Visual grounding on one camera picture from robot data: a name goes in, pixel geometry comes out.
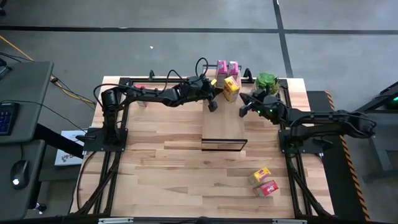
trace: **keyboard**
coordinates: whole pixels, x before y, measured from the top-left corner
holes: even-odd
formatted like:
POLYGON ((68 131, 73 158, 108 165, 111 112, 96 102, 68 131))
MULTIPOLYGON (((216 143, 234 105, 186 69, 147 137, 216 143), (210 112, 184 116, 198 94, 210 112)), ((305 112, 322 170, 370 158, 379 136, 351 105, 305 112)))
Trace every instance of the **keyboard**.
POLYGON ((0 136, 9 136, 18 114, 18 103, 0 104, 0 136))

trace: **green plush toy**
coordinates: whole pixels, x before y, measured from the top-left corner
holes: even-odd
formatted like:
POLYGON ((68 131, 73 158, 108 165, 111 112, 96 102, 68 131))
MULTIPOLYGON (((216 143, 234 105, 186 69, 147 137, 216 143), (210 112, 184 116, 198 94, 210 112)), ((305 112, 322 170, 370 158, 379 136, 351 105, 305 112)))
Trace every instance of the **green plush toy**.
POLYGON ((279 90, 278 81, 273 74, 260 73, 256 79, 256 88, 265 90, 267 86, 269 86, 270 94, 275 94, 279 90))

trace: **yellow box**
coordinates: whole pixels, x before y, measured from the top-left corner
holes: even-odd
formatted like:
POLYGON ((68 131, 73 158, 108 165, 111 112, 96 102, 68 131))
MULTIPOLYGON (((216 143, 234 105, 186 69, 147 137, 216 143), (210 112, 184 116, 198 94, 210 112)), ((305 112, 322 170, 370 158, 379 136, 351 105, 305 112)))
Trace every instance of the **yellow box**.
POLYGON ((239 85, 233 77, 224 79, 223 94, 229 102, 234 102, 239 93, 239 85))
POLYGON ((253 173, 249 177, 249 182, 252 185, 257 185, 270 175, 271 175, 271 172, 269 171, 269 169, 264 167, 261 170, 257 170, 255 173, 253 173))

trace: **paper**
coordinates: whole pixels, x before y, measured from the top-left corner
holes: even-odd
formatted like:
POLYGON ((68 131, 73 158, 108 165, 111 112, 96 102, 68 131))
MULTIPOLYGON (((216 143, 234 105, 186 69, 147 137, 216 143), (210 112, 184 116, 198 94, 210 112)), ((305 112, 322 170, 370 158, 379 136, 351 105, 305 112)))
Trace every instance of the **paper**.
MULTIPOLYGON (((62 131, 61 135, 69 140, 76 142, 77 144, 83 146, 84 143, 82 141, 78 141, 76 136, 85 135, 84 131, 62 131)), ((79 157, 73 156, 71 154, 67 154, 66 152, 58 149, 57 156, 55 157, 55 166, 70 166, 70 165, 79 165, 83 162, 83 159, 79 157)))

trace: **concrete floor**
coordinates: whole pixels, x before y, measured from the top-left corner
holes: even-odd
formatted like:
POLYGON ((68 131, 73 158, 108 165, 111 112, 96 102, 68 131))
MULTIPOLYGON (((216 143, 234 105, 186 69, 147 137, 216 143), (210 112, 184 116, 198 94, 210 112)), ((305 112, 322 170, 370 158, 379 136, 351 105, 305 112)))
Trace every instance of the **concrete floor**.
MULTIPOLYGON (((279 0, 285 29, 396 30, 394 0, 279 0)), ((24 26, 95 26, 158 28, 276 29, 272 0, 15 0, 0 24, 24 26)), ((192 75, 195 62, 237 60, 254 74, 267 71, 286 77, 278 34, 94 33, 1 31, 1 35, 35 60, 51 60, 54 74, 72 90, 93 99, 92 89, 105 75, 165 75, 174 68, 192 75)), ((287 34, 293 76, 307 90, 329 90, 337 109, 355 110, 397 81, 396 35, 287 34)), ((18 55, 0 42, 0 51, 18 55)), ((45 104, 81 127, 93 111, 50 85, 45 104)), ((54 131, 74 129, 49 111, 40 122, 54 131)), ((377 169, 366 141, 349 139, 357 175, 377 169)), ((44 214, 66 214, 75 182, 47 183, 40 193, 49 205, 44 214)), ((361 183, 369 214, 379 222, 398 222, 398 180, 361 183)))

